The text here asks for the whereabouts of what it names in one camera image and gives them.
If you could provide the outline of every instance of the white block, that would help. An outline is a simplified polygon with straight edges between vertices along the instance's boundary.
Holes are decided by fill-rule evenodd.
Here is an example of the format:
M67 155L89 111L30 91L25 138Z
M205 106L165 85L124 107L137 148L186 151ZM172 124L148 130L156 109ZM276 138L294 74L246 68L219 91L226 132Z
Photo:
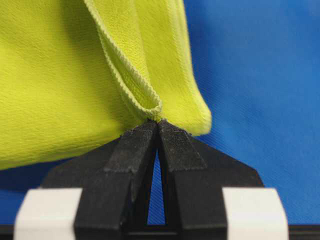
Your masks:
M223 187L228 240L288 240L288 221L274 188Z
M14 240L75 240L82 188L29 190L14 224Z

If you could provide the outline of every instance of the blue background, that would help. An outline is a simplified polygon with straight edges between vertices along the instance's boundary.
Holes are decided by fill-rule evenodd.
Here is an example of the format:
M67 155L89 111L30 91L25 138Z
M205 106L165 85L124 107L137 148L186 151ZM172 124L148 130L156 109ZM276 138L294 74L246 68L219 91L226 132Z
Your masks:
M320 1L185 0L207 144L258 170L290 224L320 224ZM0 224L59 162L0 171ZM149 223L164 221L156 161Z

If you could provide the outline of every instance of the triangular opening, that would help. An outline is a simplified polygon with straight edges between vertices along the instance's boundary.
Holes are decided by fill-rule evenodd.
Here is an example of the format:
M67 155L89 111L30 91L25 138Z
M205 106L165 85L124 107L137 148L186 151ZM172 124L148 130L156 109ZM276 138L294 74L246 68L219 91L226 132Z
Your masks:
M165 225L164 195L158 151L155 156L148 210L148 225Z

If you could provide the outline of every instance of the yellow-green fabric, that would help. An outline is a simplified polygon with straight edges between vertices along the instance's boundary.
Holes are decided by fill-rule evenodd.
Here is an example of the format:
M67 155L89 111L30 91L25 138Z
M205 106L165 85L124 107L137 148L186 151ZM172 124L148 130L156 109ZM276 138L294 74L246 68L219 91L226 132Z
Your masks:
M162 118L211 127L182 0L0 0L0 169L78 156Z

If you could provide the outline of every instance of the blue fabric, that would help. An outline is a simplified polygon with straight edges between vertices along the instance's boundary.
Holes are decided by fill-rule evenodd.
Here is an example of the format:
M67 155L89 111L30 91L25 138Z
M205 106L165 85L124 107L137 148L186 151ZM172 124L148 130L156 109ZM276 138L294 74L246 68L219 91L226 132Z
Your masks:
M158 154L156 155L154 168L153 168L153 177L152 177L152 186L150 194L150 203L149 203L149 213L148 213L148 225L164 225L165 212L164 212L164 198L162 192L162 180L161 180L161 168Z
M290 224L320 224L318 0L185 0L192 62L212 131L199 139L254 167ZM56 163L0 171L0 224ZM149 224L164 221L156 161Z

